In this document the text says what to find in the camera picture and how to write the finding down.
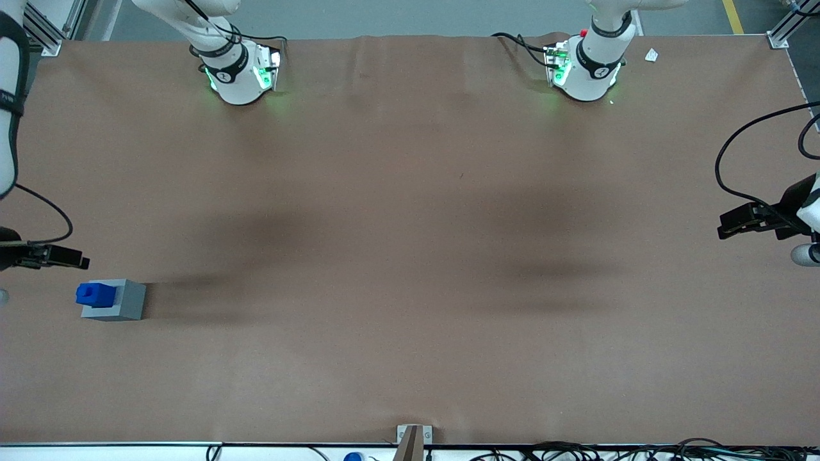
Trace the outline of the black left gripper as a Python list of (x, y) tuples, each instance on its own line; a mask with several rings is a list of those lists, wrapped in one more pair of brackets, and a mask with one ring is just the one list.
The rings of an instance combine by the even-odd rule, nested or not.
[[(778, 240), (785, 240), (801, 234), (811, 236), (811, 225), (798, 216), (798, 211), (810, 198), (818, 198), (818, 193), (812, 192), (818, 174), (809, 175), (796, 184), (789, 186), (783, 193), (781, 200), (774, 205), (781, 213), (783, 227), (775, 230)], [(721, 225), (717, 228), (718, 239), (726, 240), (738, 234), (751, 232), (772, 231), (771, 225), (776, 224), (777, 216), (758, 202), (747, 202), (720, 216)]]

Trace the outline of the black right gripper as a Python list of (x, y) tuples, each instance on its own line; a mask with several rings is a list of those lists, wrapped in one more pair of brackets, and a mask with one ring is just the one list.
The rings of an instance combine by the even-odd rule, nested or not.
[(1, 271), (15, 266), (36, 270), (51, 266), (45, 257), (47, 247), (49, 259), (54, 259), (53, 266), (79, 270), (90, 268), (90, 259), (84, 257), (82, 251), (60, 245), (47, 245), (35, 240), (23, 240), (17, 231), (8, 227), (1, 227), (1, 242)]

